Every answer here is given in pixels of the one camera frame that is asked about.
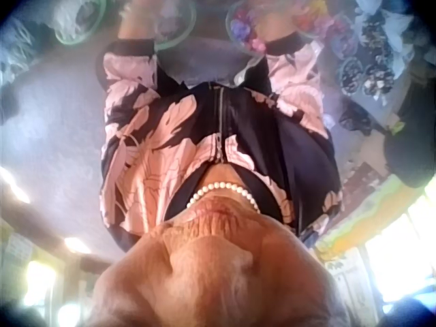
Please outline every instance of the pearl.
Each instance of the pearl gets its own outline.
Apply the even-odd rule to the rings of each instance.
[[[190,199],[189,203],[186,205],[187,208],[190,208],[194,203],[196,203],[199,199],[202,198],[202,196],[204,196],[206,193],[208,193],[209,191],[212,191],[214,189],[231,189],[232,191],[235,191],[239,194],[241,194],[242,196],[246,197],[246,199],[248,199],[248,201],[250,201],[251,205],[253,206],[254,210],[257,213],[261,213],[258,207],[258,204],[256,203],[256,201],[254,200],[253,196],[243,187],[238,186],[236,184],[231,184],[231,183],[225,183],[225,182],[215,182],[215,183],[211,183],[207,186],[203,186],[203,188],[199,189],[197,191],[197,193],[195,193],[192,198]]]

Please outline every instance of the colorful items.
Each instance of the colorful items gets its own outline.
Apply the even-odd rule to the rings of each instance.
[[[266,45],[255,30],[257,17],[255,9],[242,5],[236,8],[230,17],[231,36],[249,52],[265,53]]]
[[[394,72],[385,64],[370,65],[365,70],[363,92],[378,99],[391,92],[394,87]]]
[[[362,63],[355,57],[347,59],[339,70],[339,83],[345,95],[353,95],[360,87],[363,76]]]
[[[333,25],[327,30],[326,43],[340,60],[356,55],[359,39],[347,17],[334,19]]]
[[[364,20],[361,43],[369,50],[369,54],[374,57],[376,63],[391,65],[394,54],[383,29],[385,23],[386,20],[381,12]]]

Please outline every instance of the zipper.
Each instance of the zipper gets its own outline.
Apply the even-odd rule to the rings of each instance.
[[[224,99],[224,88],[219,89],[219,103],[218,103],[218,121],[219,121],[219,131],[216,136],[217,143],[217,156],[215,158],[215,163],[223,163],[225,161],[225,149],[224,149],[224,117],[223,117],[223,99]]]

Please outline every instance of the window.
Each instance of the window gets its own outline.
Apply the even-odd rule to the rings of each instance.
[[[406,295],[436,308],[436,178],[407,213],[366,243],[385,313]]]

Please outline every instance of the woman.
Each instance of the woman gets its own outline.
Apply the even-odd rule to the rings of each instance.
[[[319,49],[276,17],[265,24],[268,55],[243,85],[187,89],[157,64],[158,7],[131,3],[104,55],[101,209],[128,252],[97,283],[89,323],[346,324],[331,277],[301,243],[315,241],[341,199]]]

